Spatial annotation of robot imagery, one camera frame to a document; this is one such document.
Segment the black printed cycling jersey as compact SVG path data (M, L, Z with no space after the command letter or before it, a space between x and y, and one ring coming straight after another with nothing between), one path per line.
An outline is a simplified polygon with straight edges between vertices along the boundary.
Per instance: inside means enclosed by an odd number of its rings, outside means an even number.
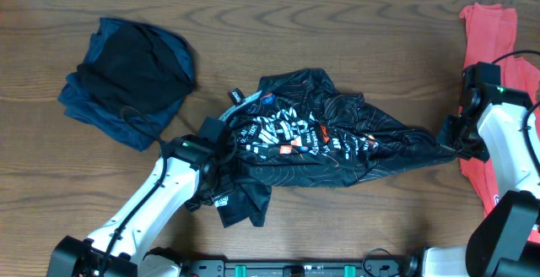
M217 208L224 227L265 223L273 187L351 187L455 156L422 128L411 128L365 101L339 92L321 68L263 77L256 93L229 92L220 116L231 131L230 159L213 195L186 202Z

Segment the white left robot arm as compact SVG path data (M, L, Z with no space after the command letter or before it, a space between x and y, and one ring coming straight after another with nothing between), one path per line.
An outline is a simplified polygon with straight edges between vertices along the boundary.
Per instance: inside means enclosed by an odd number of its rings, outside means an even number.
M172 215L194 196L210 198L215 170L232 157L228 138L186 135L160 143L148 179L103 226L85 239L65 236L48 276L180 276L182 263L149 249Z

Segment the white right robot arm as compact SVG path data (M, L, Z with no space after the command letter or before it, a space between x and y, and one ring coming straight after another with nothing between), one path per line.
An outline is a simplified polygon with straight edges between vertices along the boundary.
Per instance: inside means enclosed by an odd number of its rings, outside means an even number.
M464 69L459 116L446 118L439 144L462 159L491 161L499 201L467 245L424 250L421 276L537 276L539 138L529 94L500 84L500 66Z

